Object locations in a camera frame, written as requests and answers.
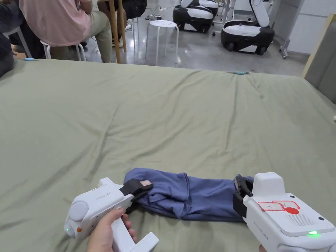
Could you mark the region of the person's right hand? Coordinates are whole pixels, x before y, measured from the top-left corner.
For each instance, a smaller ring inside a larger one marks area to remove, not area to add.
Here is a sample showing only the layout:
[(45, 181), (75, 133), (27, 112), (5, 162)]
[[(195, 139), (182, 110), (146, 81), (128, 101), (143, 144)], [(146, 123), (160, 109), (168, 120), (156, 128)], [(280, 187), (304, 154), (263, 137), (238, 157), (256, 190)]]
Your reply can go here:
[(278, 252), (279, 244), (276, 242), (266, 242), (260, 244), (259, 252)]

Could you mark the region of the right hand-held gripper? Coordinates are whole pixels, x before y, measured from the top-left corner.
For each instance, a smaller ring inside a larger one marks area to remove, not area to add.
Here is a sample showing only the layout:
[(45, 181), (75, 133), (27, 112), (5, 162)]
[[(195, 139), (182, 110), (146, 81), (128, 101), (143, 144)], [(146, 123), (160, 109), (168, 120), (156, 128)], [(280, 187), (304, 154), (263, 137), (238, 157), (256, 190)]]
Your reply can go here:
[(291, 193), (275, 172), (234, 179), (233, 209), (260, 244), (276, 242), (278, 252), (334, 252), (336, 228)]

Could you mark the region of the person's left hand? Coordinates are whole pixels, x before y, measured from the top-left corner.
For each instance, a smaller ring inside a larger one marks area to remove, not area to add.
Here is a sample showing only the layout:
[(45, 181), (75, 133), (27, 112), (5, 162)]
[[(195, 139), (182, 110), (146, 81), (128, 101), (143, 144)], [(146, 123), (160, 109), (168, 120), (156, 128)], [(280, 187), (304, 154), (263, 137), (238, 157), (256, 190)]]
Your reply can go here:
[(128, 230), (132, 240), (137, 243), (136, 232), (131, 227), (131, 222), (128, 220), (128, 215), (123, 213), (123, 208), (112, 209), (104, 215), (92, 234), (90, 235), (87, 252), (113, 252), (113, 231), (112, 223), (121, 218), (124, 226)]

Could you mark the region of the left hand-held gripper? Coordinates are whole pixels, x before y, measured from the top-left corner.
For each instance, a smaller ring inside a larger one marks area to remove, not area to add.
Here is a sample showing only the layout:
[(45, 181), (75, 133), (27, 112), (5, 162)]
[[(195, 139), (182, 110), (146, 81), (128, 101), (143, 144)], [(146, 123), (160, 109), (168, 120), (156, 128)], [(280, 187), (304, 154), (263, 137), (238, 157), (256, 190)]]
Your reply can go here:
[[(109, 178), (103, 178), (98, 186), (72, 201), (64, 230), (70, 238), (83, 240), (92, 234), (100, 219), (112, 209), (123, 208), (131, 213), (140, 207), (138, 201), (148, 195), (153, 184), (149, 180), (130, 179), (119, 185)], [(113, 250), (115, 252), (152, 252), (159, 239), (150, 232), (135, 243), (124, 226), (121, 218), (112, 225)]]

